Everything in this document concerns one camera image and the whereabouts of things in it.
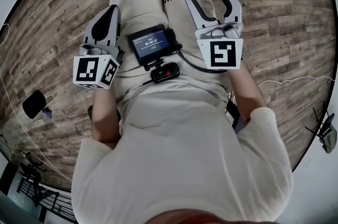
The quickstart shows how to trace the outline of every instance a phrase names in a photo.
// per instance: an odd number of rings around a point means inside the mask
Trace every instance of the display screen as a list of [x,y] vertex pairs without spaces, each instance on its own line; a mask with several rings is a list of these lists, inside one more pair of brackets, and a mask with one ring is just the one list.
[[140,58],[169,46],[163,30],[133,39],[133,44]]

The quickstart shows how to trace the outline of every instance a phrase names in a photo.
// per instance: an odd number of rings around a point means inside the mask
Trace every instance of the leg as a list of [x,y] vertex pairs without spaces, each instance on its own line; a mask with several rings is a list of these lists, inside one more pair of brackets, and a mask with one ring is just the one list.
[[[211,0],[197,0],[208,17],[215,17],[214,6]],[[165,13],[168,17],[168,26],[176,34],[178,42],[183,45],[182,52],[186,58],[197,66],[204,67],[202,53],[196,41],[196,26],[193,22],[185,0],[163,0]],[[199,72],[185,62],[180,63],[183,74],[199,79],[204,82],[217,83],[231,90],[231,83],[227,74],[207,74]]]
[[159,24],[167,27],[168,19],[163,12],[162,0],[110,0],[109,4],[116,4],[120,8],[121,36],[118,44],[126,52],[122,69],[114,82],[116,99],[119,102],[127,92],[151,79],[149,72],[138,67],[126,36]]

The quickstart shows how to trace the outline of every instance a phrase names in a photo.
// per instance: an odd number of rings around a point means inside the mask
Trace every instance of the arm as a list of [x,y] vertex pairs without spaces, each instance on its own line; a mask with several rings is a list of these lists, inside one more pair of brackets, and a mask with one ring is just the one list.
[[241,118],[245,124],[248,124],[252,111],[256,108],[266,107],[264,97],[243,62],[241,62],[240,69],[228,70],[228,75]]
[[105,143],[112,149],[120,140],[118,116],[113,86],[94,91],[92,111],[93,139]]

